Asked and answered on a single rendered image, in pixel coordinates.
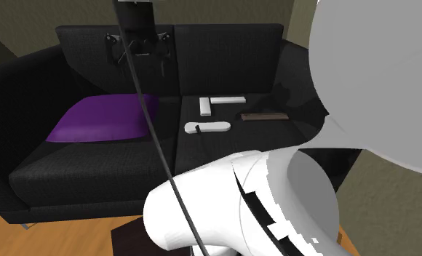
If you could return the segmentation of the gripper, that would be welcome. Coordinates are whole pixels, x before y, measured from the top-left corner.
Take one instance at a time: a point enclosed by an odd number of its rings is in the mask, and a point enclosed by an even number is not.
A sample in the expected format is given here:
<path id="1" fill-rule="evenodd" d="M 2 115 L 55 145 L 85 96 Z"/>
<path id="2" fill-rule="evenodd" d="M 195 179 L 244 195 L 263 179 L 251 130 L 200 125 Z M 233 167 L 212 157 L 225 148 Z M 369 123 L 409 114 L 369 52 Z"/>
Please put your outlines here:
<path id="1" fill-rule="evenodd" d="M 119 24 L 125 41 L 134 55 L 154 53 L 160 60 L 161 74 L 165 77 L 165 64 L 170 60 L 170 34 L 156 32 L 152 2 L 119 2 Z M 107 33 L 104 36 L 106 59 L 109 64 L 120 65 L 126 57 L 123 49 L 114 57 L 113 47 L 121 45 L 121 36 Z"/>

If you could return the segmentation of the purple cushion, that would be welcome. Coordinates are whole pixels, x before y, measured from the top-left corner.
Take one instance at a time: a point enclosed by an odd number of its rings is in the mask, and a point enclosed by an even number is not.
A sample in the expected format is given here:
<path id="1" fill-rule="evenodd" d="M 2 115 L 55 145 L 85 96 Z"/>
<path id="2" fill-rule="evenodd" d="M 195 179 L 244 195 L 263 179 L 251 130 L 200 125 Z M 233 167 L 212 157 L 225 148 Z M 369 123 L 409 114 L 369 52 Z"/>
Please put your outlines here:
<path id="1" fill-rule="evenodd" d="M 88 143 L 144 137 L 148 125 L 136 94 L 89 96 L 70 107 L 46 141 Z"/>

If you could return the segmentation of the short white remote control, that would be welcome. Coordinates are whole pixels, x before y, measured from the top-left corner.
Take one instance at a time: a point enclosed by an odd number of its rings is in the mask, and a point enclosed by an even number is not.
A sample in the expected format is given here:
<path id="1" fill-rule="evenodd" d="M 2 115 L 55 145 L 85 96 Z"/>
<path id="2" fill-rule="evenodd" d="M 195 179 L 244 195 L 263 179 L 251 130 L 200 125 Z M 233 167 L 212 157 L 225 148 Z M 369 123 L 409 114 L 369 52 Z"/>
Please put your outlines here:
<path id="1" fill-rule="evenodd" d="M 211 116 L 210 99 L 208 97 L 199 98 L 199 112 L 200 116 Z"/>

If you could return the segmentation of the long white remote control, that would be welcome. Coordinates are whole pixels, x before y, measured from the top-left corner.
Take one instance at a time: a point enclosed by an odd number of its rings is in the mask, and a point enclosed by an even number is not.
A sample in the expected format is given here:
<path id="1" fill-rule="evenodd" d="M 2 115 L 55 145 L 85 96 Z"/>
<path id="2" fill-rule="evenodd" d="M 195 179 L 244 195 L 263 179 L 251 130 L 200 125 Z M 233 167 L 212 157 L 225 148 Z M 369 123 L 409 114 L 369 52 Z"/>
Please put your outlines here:
<path id="1" fill-rule="evenodd" d="M 246 103 L 246 98 L 243 96 L 237 97 L 211 97 L 211 104 L 236 104 L 236 103 Z"/>

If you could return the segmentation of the white rounded remote control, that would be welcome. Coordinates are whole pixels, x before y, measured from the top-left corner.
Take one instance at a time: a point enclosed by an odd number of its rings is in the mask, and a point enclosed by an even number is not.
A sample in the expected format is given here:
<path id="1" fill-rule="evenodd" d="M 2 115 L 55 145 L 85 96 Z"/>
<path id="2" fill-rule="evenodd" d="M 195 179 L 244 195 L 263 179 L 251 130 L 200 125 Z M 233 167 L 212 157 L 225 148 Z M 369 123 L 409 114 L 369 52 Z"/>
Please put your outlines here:
<path id="1" fill-rule="evenodd" d="M 195 134 L 200 132 L 227 132 L 231 128 L 231 124 L 227 121 L 215 122 L 188 122 L 184 125 L 184 131 L 187 134 Z"/>

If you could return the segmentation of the black sofa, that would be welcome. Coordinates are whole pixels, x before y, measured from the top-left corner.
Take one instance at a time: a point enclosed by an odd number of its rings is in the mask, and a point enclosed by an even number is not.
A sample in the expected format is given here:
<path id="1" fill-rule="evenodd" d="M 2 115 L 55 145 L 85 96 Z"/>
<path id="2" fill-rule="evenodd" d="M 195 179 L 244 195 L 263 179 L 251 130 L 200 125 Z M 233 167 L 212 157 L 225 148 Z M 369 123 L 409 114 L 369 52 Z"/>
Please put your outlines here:
<path id="1" fill-rule="evenodd" d="M 326 110 L 311 80 L 308 50 L 270 24 L 158 25 L 170 34 L 170 60 L 134 64 L 156 136 L 88 143 L 46 139 L 66 111 L 97 95 L 136 94 L 126 59 L 106 59 L 115 25 L 63 25 L 59 44 L 0 64 L 0 216 L 11 224 L 139 215 L 168 174 L 242 151 L 298 145 L 315 136 Z M 199 98 L 237 97 L 211 104 Z M 289 120 L 243 121 L 242 113 Z M 187 134 L 188 122 L 227 121 L 227 132 Z"/>

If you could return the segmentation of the dark brown remote control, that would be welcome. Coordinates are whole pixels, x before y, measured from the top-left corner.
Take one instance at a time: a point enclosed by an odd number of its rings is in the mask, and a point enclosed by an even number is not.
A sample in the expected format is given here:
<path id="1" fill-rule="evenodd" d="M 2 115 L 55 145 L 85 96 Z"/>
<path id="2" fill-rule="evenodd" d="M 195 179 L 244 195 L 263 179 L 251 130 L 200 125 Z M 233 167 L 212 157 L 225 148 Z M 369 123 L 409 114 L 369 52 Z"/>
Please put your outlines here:
<path id="1" fill-rule="evenodd" d="M 243 121 L 276 121 L 290 119 L 286 113 L 242 113 L 240 116 Z"/>

